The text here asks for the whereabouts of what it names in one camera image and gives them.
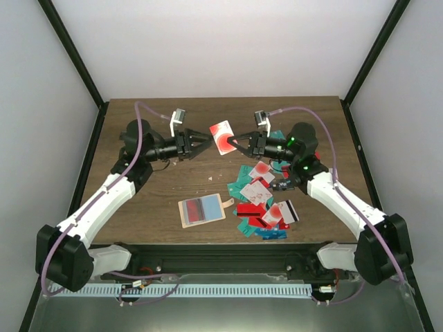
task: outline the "black frame bar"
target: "black frame bar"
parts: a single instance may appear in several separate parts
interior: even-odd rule
[[[71,205],[69,207],[68,215],[71,215],[80,207],[82,196],[83,196],[84,189],[85,189],[86,182],[87,182],[87,178],[89,175],[89,170],[91,169],[93,156],[96,151],[98,139],[99,139],[100,133],[102,131],[102,126],[103,126],[103,122],[105,120],[105,115],[106,115],[107,107],[108,107],[109,103],[108,102],[105,103],[103,101],[100,93],[98,92],[97,87],[96,87],[95,83],[93,82],[92,77],[89,75],[89,72],[88,72],[86,66],[84,65],[84,62],[83,62],[82,58],[80,57],[80,54],[77,51],[77,48],[75,47],[71,37],[69,36],[68,31],[65,28],[60,16],[58,15],[58,13],[55,9],[55,6],[53,5],[53,2],[51,0],[38,0],[38,2],[40,3],[40,6],[42,7],[43,11],[45,12],[46,16],[48,17],[48,20],[50,21],[52,27],[54,28],[54,31],[57,33],[57,36],[59,37],[66,52],[68,53],[69,57],[71,58],[71,61],[73,62],[75,68],[77,69],[80,77],[82,78],[84,85],[88,89],[89,93],[91,94],[91,97],[93,98],[95,104],[97,105],[97,107],[99,109],[99,112],[98,112],[98,115],[96,118],[96,123],[93,128],[93,133],[91,135],[91,139],[89,141],[89,145],[87,148],[86,156],[84,158],[84,162],[83,162],[82,168],[80,170],[80,175],[79,175],[79,178],[77,181],[77,185],[75,187],[73,199],[72,199]],[[410,2],[410,0],[397,0],[395,5],[393,6],[388,18],[386,19],[386,22],[383,25],[377,39],[375,40],[375,43],[373,44],[370,52],[368,53],[368,56],[366,57],[366,59],[363,63],[363,66],[361,67],[354,82],[352,83],[350,90],[348,91],[345,99],[341,100],[343,112],[345,114],[345,118],[347,120],[347,125],[348,125],[348,128],[351,133],[351,137],[352,137],[352,140],[353,140],[356,152],[357,152],[357,156],[359,158],[360,166],[362,168],[363,175],[364,175],[364,178],[366,181],[366,185],[367,185],[368,191],[370,193],[370,198],[371,198],[372,204],[373,204],[373,206],[375,206],[376,208],[379,208],[379,209],[381,209],[381,202],[380,202],[379,196],[377,194],[377,191],[376,191],[376,188],[374,185],[374,181],[372,179],[370,169],[368,166],[368,162],[366,160],[363,148],[361,147],[361,143],[359,140],[359,136],[358,136],[356,127],[354,125],[354,121],[352,120],[352,115],[350,112],[350,105],[351,105],[352,101],[354,100],[354,98],[356,97],[357,93],[359,92],[360,88],[362,87],[366,77],[368,76],[368,73],[370,72],[371,68],[374,66],[374,63],[376,62],[383,47],[385,46],[386,42],[388,41],[389,36],[391,35],[395,26],[397,25],[398,21],[400,20],[401,16],[403,15],[404,10],[406,9],[409,2]],[[280,251],[280,249],[283,249],[283,248],[285,250],[292,250],[292,248],[293,248],[292,246],[287,247],[287,245],[277,245],[277,246],[278,247],[276,247],[275,245],[274,246],[261,246],[259,255],[263,255],[263,250],[265,250],[265,247],[269,248],[269,253],[275,252],[275,250]],[[138,248],[141,251],[147,250],[150,252],[152,252],[156,248],[158,248],[160,250],[160,252],[162,250],[164,250],[165,248],[166,248],[166,250],[172,249],[172,248],[165,247],[165,246],[134,246],[134,247]],[[198,250],[200,250],[201,248],[203,248],[203,247],[197,246],[195,248],[196,252]],[[219,246],[212,246],[212,248],[217,249],[217,248],[219,248]],[[297,250],[309,250],[309,248],[310,248],[309,245],[300,245],[297,247]],[[243,250],[243,249],[244,249],[244,247],[242,247],[242,245],[225,245],[225,246],[223,246],[222,251],[226,250],[226,252],[231,251],[231,253],[232,253],[232,252],[235,252],[236,250]],[[284,264],[286,264],[286,258],[287,258],[286,256],[284,256],[282,258],[280,255],[280,261]],[[267,262],[269,264],[270,269],[272,269],[272,268],[275,269],[275,262],[273,260],[268,259]],[[263,261],[259,261],[257,266],[266,270],[266,266],[263,266]],[[168,270],[169,269],[174,270],[175,267],[168,266]],[[408,278],[410,285],[415,289],[414,300],[415,300],[415,304],[417,305],[417,308],[419,310],[419,314],[422,319],[422,323],[424,325],[425,330],[426,331],[434,331],[434,329],[432,327],[431,319],[430,319],[428,312],[426,310],[426,306],[424,304],[423,298],[422,298],[421,293],[419,291],[419,286],[415,280],[415,276],[414,276],[412,268],[409,268],[406,271],[406,276]],[[23,331],[23,332],[29,331],[40,293],[41,293],[41,288],[40,288],[40,282],[38,279],[37,283],[35,285],[33,295],[30,299],[28,308],[26,310],[26,314],[24,316],[23,322],[21,324],[20,331]]]

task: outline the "table top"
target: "table top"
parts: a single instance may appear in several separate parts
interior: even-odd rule
[[[118,160],[123,146],[121,131],[136,118],[131,99],[111,100],[93,158],[84,191],[85,202],[104,182]],[[187,112],[184,127],[209,133],[209,127],[228,120],[234,133],[256,130],[253,113],[283,107],[303,106],[314,110],[325,122],[334,141],[340,181],[349,190],[370,203],[368,189],[337,97],[276,97],[276,98],[168,98],[142,100],[154,110],[171,115],[177,109]],[[142,118],[154,130],[170,137],[169,123],[141,109]],[[289,111],[271,118],[271,130],[281,129],[286,135],[300,121],[314,125],[319,141],[318,153],[322,163],[332,166],[332,154],[325,132],[310,114]],[[346,226],[326,207],[305,196],[300,190],[274,192],[274,201],[290,199],[300,221],[291,224],[286,239],[262,240],[252,234],[245,237],[238,229],[240,219],[232,212],[235,204],[225,209],[226,219],[183,229],[178,202],[220,193],[221,200],[230,198],[227,184],[235,182],[241,165],[254,166],[256,160],[238,151],[220,156],[215,144],[193,160],[171,165],[162,172],[154,172],[145,186],[126,202],[99,231],[94,243],[312,243],[321,241],[354,242]],[[153,163],[154,169],[163,167]]]

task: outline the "black metal frame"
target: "black metal frame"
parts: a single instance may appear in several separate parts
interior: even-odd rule
[[[102,125],[105,119],[105,115],[107,112],[108,102],[104,102],[100,93],[98,92],[89,72],[80,57],[79,52],[77,51],[75,44],[70,38],[68,31],[64,27],[64,24],[58,15],[55,6],[51,0],[38,0],[43,11],[45,12],[48,20],[54,28],[54,31],[57,33],[61,43],[65,47],[69,57],[71,58],[75,68],[77,69],[80,77],[82,78],[84,85],[87,87],[91,97],[98,107],[98,115],[96,119],[96,123],[93,128],[93,133],[91,136],[91,140],[89,142],[89,146],[87,148],[87,152],[84,158],[84,162],[82,165],[82,169],[80,171],[80,175],[77,181],[77,185],[75,187],[75,192],[73,195],[73,199],[71,201],[71,206],[69,208],[68,215],[74,213],[79,207],[80,202],[82,200],[84,188],[88,179],[89,170],[91,169],[91,164],[93,160],[93,156],[96,150],[96,146],[98,143],[98,139],[100,137],[100,133],[102,130]],[[350,111],[350,105],[355,99],[357,93],[362,87],[365,78],[368,76],[371,68],[376,62],[378,56],[380,55],[383,47],[389,39],[389,36],[393,32],[395,26],[400,20],[404,10],[409,4],[410,0],[397,0],[395,5],[393,6],[388,18],[386,19],[385,24],[383,25],[378,37],[376,38],[368,56],[366,57],[363,66],[361,67],[358,75],[356,76],[354,82],[352,83],[349,92],[347,93],[344,100],[341,100],[341,104],[343,107],[343,112],[345,114],[345,118],[347,120],[347,125],[349,127],[351,137],[357,152],[357,156],[359,158],[359,162],[361,168],[363,170],[363,175],[366,181],[366,185],[368,186],[368,191],[370,193],[370,198],[373,206],[381,209],[381,202],[379,196],[377,194],[374,181],[372,180],[372,176],[370,173],[370,169],[368,166],[368,162],[366,160],[363,148],[361,147],[361,143],[359,140],[359,135],[357,133],[356,127],[354,125],[354,121],[352,120],[352,115]],[[307,253],[311,252],[311,250],[315,250],[315,247],[318,244],[312,245],[285,245],[285,244],[277,244],[270,246],[260,246],[260,254],[255,254],[257,252],[254,250],[254,245],[225,245],[225,246],[217,246],[217,245],[202,245],[202,246],[134,246],[141,254],[139,257],[143,257],[144,252],[150,252],[152,255],[155,253],[155,257],[157,257],[156,264],[162,265],[163,270],[170,272],[214,272],[214,270],[221,271],[241,271],[243,269],[244,264],[246,263],[245,259],[245,250],[247,250],[247,259],[249,265],[246,265],[248,270],[253,270],[256,273],[260,271],[267,271],[268,273],[281,273],[282,271],[288,272],[288,277],[290,277],[290,272],[286,270],[288,264],[296,265],[298,262],[296,261],[297,257],[301,252]],[[223,261],[221,260],[221,265],[214,266],[212,263],[210,266],[207,266],[207,262],[204,264],[201,263],[202,257],[223,257],[224,255],[229,254],[229,259]],[[187,267],[184,269],[183,263],[181,260],[186,259]],[[431,323],[431,319],[428,316],[428,312],[426,310],[426,306],[424,304],[423,298],[419,291],[419,286],[415,280],[415,276],[412,268],[409,268],[406,271],[406,276],[410,285],[415,289],[414,300],[419,310],[420,317],[422,319],[422,323],[426,331],[434,331]],[[300,273],[296,275],[292,275],[292,278],[301,277]],[[312,280],[313,282],[318,281],[318,277]],[[28,305],[28,309],[26,310],[26,314],[24,316],[24,320],[22,322],[20,331],[29,331],[30,324],[32,322],[32,318],[34,316],[35,308],[37,305],[37,301],[39,298],[39,294],[41,292],[39,280],[35,285],[35,289],[33,295],[30,299],[30,303]]]

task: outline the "purple cable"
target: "purple cable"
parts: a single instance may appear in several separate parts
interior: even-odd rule
[[[160,297],[157,297],[156,299],[151,299],[151,300],[145,301],[145,302],[132,302],[133,306],[141,306],[141,305],[144,305],[144,304],[152,304],[152,303],[155,303],[155,302],[159,302],[159,301],[165,299],[166,297],[170,296],[171,294],[173,294],[177,290],[177,288],[179,287],[179,277],[177,275],[175,275],[175,274],[172,274],[172,273],[162,273],[160,275],[125,275],[123,273],[115,272],[114,271],[114,272],[110,272],[109,274],[110,275],[116,275],[117,277],[123,277],[123,278],[128,278],[128,279],[135,279],[135,280],[139,280],[139,279],[156,279],[156,278],[159,278],[159,277],[168,277],[168,276],[169,277],[176,277],[177,278],[177,284],[175,285],[175,287],[172,290],[170,290],[169,292],[167,292],[166,294],[164,294],[164,295],[162,295]],[[134,290],[134,289],[137,289],[137,288],[134,288],[134,287],[126,288],[126,289],[124,289],[124,290],[122,290],[120,292],[120,294],[118,295],[118,299],[120,301],[120,304],[124,303],[124,301],[122,299],[123,294],[125,294],[126,292],[129,292],[130,290]]]
[[[74,227],[74,224],[72,223],[71,225],[69,225],[62,233],[62,235],[60,235],[58,237],[57,240],[55,240],[54,245],[52,246],[52,248],[49,250],[48,256],[46,257],[44,264],[43,264],[43,269],[42,269],[42,276],[40,277],[40,285],[42,286],[42,291],[43,294],[45,294],[47,297],[56,295],[60,292],[62,292],[64,290],[63,287],[61,287],[60,289],[57,289],[55,292],[50,292],[48,290],[48,288],[46,287],[46,274],[48,273],[48,268],[49,268],[49,263],[51,262],[51,259],[53,258],[53,255],[55,253],[55,251],[57,250],[58,246],[60,245],[60,243],[63,241],[63,239],[65,238],[65,236],[69,233],[69,231],[72,229],[72,227]]]
[[[385,242],[383,237],[381,236],[380,232],[374,227],[374,225],[371,224],[371,222],[366,218],[366,216],[361,213],[361,211],[354,205],[352,202],[342,193],[340,190],[340,187],[337,183],[337,161],[336,161],[336,153],[334,148],[334,143],[332,142],[331,134],[329,133],[329,130],[327,130],[327,127],[325,123],[320,119],[320,117],[311,109],[308,109],[306,107],[287,107],[285,109],[276,109],[275,111],[272,111],[269,113],[269,116],[274,116],[275,114],[283,113],[286,111],[306,111],[310,114],[312,114],[321,124],[323,129],[325,130],[327,139],[329,140],[329,144],[331,145],[331,152],[332,152],[332,183],[334,187],[336,188],[336,191],[338,195],[355,211],[355,213],[358,214],[358,216],[365,222],[366,225],[368,225],[369,229],[374,233],[377,240],[379,240],[381,246],[385,250],[387,256],[389,257],[389,260],[392,262],[392,265],[394,266],[395,272],[398,274],[400,278],[400,282],[402,284],[406,283],[406,280],[404,279],[403,273],[401,271],[400,265],[397,263],[397,260],[395,259],[392,251],[390,251],[388,244]]]
[[[137,161],[138,156],[140,155],[140,151],[141,151],[141,143],[143,140],[143,133],[142,133],[142,124],[141,124],[141,115],[140,115],[140,110],[138,109],[138,106],[141,105],[142,107],[144,107],[145,109],[147,109],[150,113],[154,114],[155,116],[158,116],[162,119],[166,119],[166,120],[170,120],[170,117],[165,116],[163,114],[157,113],[155,112],[153,109],[149,108],[144,102],[140,102],[137,101],[134,103],[134,110],[136,112],[136,117],[137,117],[137,125],[138,125],[138,142],[137,142],[137,150],[136,153],[134,154],[134,157],[131,160],[131,163],[126,167],[126,169],[123,171],[123,173],[114,181],[112,181],[112,183],[110,183],[107,187],[106,190],[110,190],[113,186],[115,186],[124,176],[126,176],[126,174],[131,170],[131,168],[134,166],[134,164]],[[94,197],[94,199],[92,199],[88,205],[86,207],[84,207],[84,209],[75,217],[75,221],[78,222],[88,211],[89,209],[92,208],[92,206],[98,202],[98,200],[106,194],[106,191],[101,191],[100,193],[98,193],[98,195],[96,197]],[[60,243],[62,242],[62,240],[65,238],[65,236],[69,233],[69,231],[75,226],[75,224],[71,224],[69,225],[64,231],[63,233],[59,236],[59,238],[57,239],[57,241],[55,241],[54,245],[51,247],[51,249],[49,250],[48,256],[46,257],[44,264],[43,264],[43,268],[42,268],[42,276],[41,276],[41,286],[42,286],[42,291],[43,294],[45,294],[46,296],[53,296],[56,295],[58,293],[60,293],[61,291],[64,290],[63,287],[61,287],[60,289],[56,290],[55,292],[51,293],[48,291],[47,287],[46,287],[46,275],[48,273],[48,267],[49,264],[51,262],[51,259],[55,253],[55,251],[57,250],[58,246],[60,245]]]
[[[326,304],[326,305],[327,306],[336,306],[337,304],[344,304],[346,302],[352,301],[353,299],[355,299],[357,296],[360,295],[360,293],[363,291],[364,288],[365,288],[365,282],[362,282],[360,285],[360,288],[357,290],[357,292],[355,292],[351,296],[346,297],[345,299],[341,299],[340,301],[330,302],[329,304]],[[320,303],[320,304],[324,303],[324,302],[318,301],[314,296],[311,296],[311,298],[317,303]]]

